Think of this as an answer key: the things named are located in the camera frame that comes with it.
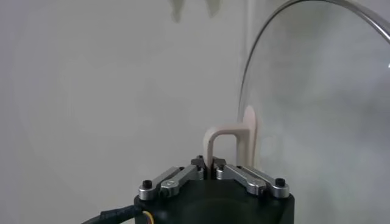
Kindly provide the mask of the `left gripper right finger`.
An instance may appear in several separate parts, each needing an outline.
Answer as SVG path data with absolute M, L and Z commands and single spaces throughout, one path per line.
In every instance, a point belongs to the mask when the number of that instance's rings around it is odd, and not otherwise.
M 253 167 L 227 164 L 225 159 L 213 158 L 212 171 L 217 180 L 234 180 L 249 194 L 262 196 L 265 192 L 273 197 L 288 197 L 289 186 L 283 178 L 272 178 Z

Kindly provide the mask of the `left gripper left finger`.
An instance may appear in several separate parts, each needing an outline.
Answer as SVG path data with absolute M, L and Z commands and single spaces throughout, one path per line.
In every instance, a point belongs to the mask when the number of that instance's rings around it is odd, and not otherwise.
M 144 180 L 138 189 L 138 196 L 140 200 L 155 200 L 159 195 L 174 197 L 188 181 L 204 178 L 204 158 L 197 156 L 186 167 L 171 167 L 152 180 Z

